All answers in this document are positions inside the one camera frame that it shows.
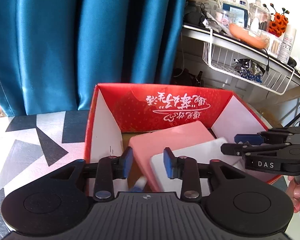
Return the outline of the person's right hand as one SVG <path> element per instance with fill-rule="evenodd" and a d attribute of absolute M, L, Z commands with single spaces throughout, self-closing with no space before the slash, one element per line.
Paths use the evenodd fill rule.
<path fill-rule="evenodd" d="M 288 176 L 289 185 L 286 194 L 290 197 L 294 213 L 300 211 L 300 183 L 298 184 L 293 176 Z"/>

